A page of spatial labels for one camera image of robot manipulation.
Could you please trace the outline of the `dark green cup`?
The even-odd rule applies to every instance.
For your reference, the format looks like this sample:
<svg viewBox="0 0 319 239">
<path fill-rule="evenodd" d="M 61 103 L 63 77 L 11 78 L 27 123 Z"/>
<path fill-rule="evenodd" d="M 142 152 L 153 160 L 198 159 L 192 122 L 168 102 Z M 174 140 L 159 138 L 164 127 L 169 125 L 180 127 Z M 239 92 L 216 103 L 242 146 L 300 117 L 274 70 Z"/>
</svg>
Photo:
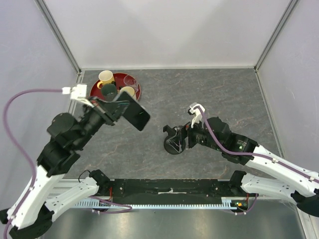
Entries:
<svg viewBox="0 0 319 239">
<path fill-rule="evenodd" d="M 101 88 L 101 94 L 105 101 L 111 102 L 118 94 L 117 87 L 114 84 L 105 84 Z"/>
</svg>

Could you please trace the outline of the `aluminium corner post right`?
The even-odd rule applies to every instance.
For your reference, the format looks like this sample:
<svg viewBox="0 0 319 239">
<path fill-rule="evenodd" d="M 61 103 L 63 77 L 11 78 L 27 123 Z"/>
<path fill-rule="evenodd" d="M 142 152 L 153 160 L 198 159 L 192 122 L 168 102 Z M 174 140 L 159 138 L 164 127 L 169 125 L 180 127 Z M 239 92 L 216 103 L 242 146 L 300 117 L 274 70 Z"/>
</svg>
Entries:
<svg viewBox="0 0 319 239">
<path fill-rule="evenodd" d="M 290 16 L 292 15 L 293 11 L 295 10 L 296 6 L 298 5 L 299 0 L 290 0 L 288 2 L 287 7 L 285 8 L 279 22 L 277 23 L 274 31 L 272 32 L 269 40 L 267 41 L 260 57 L 258 58 L 256 64 L 254 65 L 254 72 L 258 73 L 259 69 L 261 68 L 262 64 L 264 63 L 266 57 L 270 53 L 271 49 L 273 48 L 274 44 L 276 43 L 279 35 L 283 31 L 286 23 L 288 22 Z"/>
</svg>

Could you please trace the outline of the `red round tray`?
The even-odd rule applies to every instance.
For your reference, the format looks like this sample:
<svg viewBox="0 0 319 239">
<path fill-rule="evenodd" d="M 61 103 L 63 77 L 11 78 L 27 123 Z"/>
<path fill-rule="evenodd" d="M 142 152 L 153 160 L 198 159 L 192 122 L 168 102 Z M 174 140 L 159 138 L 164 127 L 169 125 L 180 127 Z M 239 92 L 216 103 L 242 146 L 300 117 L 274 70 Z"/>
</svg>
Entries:
<svg viewBox="0 0 319 239">
<path fill-rule="evenodd" d="M 129 78 L 133 79 L 132 75 L 129 75 L 129 74 L 126 74 L 126 73 L 114 73 L 113 75 L 114 75 L 114 78 L 115 78 L 115 85 L 117 87 L 117 91 L 118 92 L 120 91 L 121 88 L 126 86 L 125 83 L 124 83 L 124 79 L 126 77 L 129 77 Z M 91 92 L 90 92 L 90 96 L 97 96 L 97 97 L 100 97 L 100 98 L 103 99 L 104 97 L 103 97 L 103 95 L 101 93 L 101 90 L 97 87 L 99 82 L 100 82 L 100 80 L 96 81 L 95 84 L 92 86 Z M 138 83 L 138 90 L 136 92 L 137 101 L 139 100 L 141 94 L 142 94 L 141 86 Z"/>
</svg>

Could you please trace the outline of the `black phone stand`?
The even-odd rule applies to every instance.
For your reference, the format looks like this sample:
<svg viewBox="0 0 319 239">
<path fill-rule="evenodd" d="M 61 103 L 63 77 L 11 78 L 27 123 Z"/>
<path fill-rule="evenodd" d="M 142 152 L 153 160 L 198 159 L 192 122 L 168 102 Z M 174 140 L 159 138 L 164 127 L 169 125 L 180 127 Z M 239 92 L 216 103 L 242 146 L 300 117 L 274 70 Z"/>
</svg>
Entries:
<svg viewBox="0 0 319 239">
<path fill-rule="evenodd" d="M 172 155 L 181 154 L 186 148 L 187 132 L 185 126 L 171 128 L 169 125 L 165 125 L 163 132 L 167 132 L 167 137 L 163 142 L 164 149 Z"/>
</svg>

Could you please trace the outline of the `cream textured cup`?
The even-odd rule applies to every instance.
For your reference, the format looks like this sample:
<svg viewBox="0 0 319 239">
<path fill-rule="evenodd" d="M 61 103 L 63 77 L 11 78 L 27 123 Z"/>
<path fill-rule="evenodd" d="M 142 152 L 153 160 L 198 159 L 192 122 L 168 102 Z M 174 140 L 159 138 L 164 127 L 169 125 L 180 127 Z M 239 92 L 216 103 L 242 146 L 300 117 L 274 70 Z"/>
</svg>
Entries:
<svg viewBox="0 0 319 239">
<path fill-rule="evenodd" d="M 136 91 L 135 91 L 135 89 L 133 88 L 133 87 L 131 87 L 131 86 L 124 86 L 124 87 L 122 87 L 121 89 L 120 89 L 120 93 L 122 93 L 122 92 L 126 92 L 126 93 L 128 93 L 133 99 L 137 99 L 137 97 L 136 97 Z"/>
</svg>

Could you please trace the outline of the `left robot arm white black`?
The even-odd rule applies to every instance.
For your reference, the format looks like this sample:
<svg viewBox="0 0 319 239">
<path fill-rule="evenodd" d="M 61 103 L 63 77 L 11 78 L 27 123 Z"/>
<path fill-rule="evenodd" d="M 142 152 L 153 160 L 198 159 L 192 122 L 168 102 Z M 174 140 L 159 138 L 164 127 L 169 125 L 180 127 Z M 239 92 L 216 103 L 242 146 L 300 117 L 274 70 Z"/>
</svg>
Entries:
<svg viewBox="0 0 319 239">
<path fill-rule="evenodd" d="M 47 132 L 50 141 L 43 148 L 33 167 L 32 178 L 17 202 L 0 212 L 6 225 L 3 235 L 13 239 L 36 239 L 48 231 L 65 211 L 84 198 L 109 192 L 110 179 L 94 170 L 68 191 L 49 199 L 54 186 L 79 159 L 82 150 L 102 125 L 113 126 L 129 106 L 128 100 L 106 102 L 91 98 L 84 115 L 77 120 L 69 113 L 57 115 Z"/>
</svg>

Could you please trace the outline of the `clear glass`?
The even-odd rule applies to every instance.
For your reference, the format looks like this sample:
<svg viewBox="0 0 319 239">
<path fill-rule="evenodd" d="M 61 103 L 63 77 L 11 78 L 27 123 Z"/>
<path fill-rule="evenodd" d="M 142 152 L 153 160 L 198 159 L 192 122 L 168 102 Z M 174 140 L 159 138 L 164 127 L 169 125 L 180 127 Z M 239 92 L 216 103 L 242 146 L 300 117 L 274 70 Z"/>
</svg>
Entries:
<svg viewBox="0 0 319 239">
<path fill-rule="evenodd" d="M 124 84 L 125 86 L 132 87 L 136 92 L 139 90 L 139 85 L 137 80 L 130 75 L 127 75 L 124 77 Z"/>
</svg>

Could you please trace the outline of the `black smartphone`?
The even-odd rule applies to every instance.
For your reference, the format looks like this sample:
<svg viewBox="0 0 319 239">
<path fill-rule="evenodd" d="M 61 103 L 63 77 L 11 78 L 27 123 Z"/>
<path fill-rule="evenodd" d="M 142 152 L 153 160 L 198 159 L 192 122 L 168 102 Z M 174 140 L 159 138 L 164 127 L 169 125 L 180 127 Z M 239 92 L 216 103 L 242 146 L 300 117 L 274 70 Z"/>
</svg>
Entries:
<svg viewBox="0 0 319 239">
<path fill-rule="evenodd" d="M 129 101 L 123 117 L 137 130 L 142 131 L 151 118 L 150 114 L 125 91 L 119 94 L 118 100 Z"/>
</svg>

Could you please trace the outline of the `yellow mug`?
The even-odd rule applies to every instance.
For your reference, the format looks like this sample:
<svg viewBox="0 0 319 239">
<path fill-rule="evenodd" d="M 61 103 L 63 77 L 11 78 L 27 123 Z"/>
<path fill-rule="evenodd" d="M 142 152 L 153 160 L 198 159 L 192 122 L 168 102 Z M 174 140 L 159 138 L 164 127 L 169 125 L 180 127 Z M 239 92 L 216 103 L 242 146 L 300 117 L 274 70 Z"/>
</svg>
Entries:
<svg viewBox="0 0 319 239">
<path fill-rule="evenodd" d="M 110 70 L 104 70 L 99 73 L 99 82 L 97 83 L 97 88 L 101 89 L 105 84 L 112 84 L 115 82 L 113 72 Z"/>
</svg>

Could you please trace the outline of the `aluminium corner post left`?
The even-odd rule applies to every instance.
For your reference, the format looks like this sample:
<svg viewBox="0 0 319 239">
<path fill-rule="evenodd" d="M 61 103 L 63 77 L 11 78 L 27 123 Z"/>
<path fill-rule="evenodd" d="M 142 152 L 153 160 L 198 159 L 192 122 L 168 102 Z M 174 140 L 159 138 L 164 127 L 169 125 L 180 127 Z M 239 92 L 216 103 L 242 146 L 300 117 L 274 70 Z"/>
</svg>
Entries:
<svg viewBox="0 0 319 239">
<path fill-rule="evenodd" d="M 77 63 L 70 47 L 68 46 L 61 30 L 59 29 L 51 11 L 49 10 L 49 7 L 47 6 L 46 2 L 44 0 L 35 0 L 35 3 L 37 4 L 39 10 L 41 11 L 42 15 L 44 16 L 46 22 L 48 23 L 50 29 L 52 30 L 55 38 L 57 39 L 58 43 L 60 44 L 63 52 L 65 53 L 66 57 L 68 58 L 72 68 L 75 70 L 75 72 L 80 75 L 82 72 L 81 67 Z"/>
</svg>

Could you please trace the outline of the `aluminium corner post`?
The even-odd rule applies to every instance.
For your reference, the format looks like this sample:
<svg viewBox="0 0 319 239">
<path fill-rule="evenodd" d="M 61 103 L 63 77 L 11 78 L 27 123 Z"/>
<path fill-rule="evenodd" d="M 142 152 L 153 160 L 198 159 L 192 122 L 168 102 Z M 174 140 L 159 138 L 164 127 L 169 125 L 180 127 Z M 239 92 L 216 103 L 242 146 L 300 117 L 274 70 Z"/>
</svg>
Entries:
<svg viewBox="0 0 319 239">
<path fill-rule="evenodd" d="M 267 41 L 260 57 L 258 58 L 256 64 L 254 65 L 254 72 L 258 73 L 259 69 L 261 68 L 262 64 L 264 63 L 266 57 L 270 53 L 271 49 L 273 48 L 274 44 L 276 43 L 279 35 L 283 31 L 286 23 L 288 22 L 290 16 L 292 15 L 293 11 L 295 10 L 296 6 L 298 5 L 299 0 L 290 0 L 288 2 L 287 7 L 285 8 L 279 22 L 277 23 L 274 31 L 272 32 L 269 40 Z"/>
<path fill-rule="evenodd" d="M 82 72 L 81 67 L 77 63 L 70 47 L 68 46 L 61 30 L 59 29 L 51 11 L 49 10 L 49 7 L 47 6 L 46 2 L 44 0 L 35 0 L 35 3 L 37 4 L 39 10 L 41 11 L 42 15 L 44 16 L 46 22 L 48 23 L 50 29 L 52 30 L 55 38 L 57 39 L 58 43 L 60 44 L 63 52 L 65 53 L 66 57 L 68 58 L 72 68 L 75 70 L 75 72 L 80 75 Z"/>
</svg>

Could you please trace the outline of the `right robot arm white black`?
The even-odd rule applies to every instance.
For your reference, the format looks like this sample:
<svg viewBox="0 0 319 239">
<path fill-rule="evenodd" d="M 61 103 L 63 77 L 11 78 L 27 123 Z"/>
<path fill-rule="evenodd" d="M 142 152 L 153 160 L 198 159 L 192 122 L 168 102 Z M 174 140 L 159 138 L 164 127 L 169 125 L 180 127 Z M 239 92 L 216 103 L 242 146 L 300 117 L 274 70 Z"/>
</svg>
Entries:
<svg viewBox="0 0 319 239">
<path fill-rule="evenodd" d="M 182 153 L 197 144 L 221 152 L 235 164 L 257 169 L 271 179 L 246 172 L 234 172 L 228 190 L 234 196 L 242 193 L 278 197 L 291 202 L 301 211 L 319 215 L 319 174 L 277 156 L 258 142 L 237 133 L 218 117 L 193 120 L 176 128 L 176 147 Z"/>
</svg>

